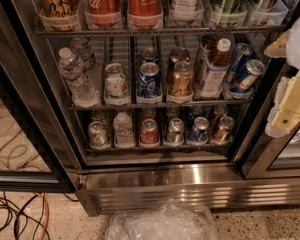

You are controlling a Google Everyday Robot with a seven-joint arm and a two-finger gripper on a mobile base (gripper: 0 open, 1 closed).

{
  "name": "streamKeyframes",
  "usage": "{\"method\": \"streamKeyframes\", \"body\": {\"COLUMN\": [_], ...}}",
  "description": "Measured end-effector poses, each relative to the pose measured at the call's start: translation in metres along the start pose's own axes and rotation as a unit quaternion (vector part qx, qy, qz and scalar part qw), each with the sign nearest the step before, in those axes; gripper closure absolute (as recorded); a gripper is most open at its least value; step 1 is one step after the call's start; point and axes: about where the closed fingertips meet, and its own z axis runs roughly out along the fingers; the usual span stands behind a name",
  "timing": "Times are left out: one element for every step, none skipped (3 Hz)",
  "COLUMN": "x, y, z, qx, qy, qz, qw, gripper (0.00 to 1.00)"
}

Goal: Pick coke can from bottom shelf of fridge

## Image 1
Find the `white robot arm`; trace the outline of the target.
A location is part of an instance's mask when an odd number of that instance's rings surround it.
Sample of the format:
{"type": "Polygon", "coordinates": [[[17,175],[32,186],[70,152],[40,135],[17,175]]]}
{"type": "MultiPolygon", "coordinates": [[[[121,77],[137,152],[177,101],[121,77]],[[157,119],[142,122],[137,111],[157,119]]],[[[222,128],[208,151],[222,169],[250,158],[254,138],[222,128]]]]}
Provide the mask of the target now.
{"type": "Polygon", "coordinates": [[[298,70],[292,77],[282,77],[274,98],[265,133],[273,138],[283,137],[300,123],[300,17],[292,27],[269,45],[264,54],[285,58],[289,66],[298,70]]]}

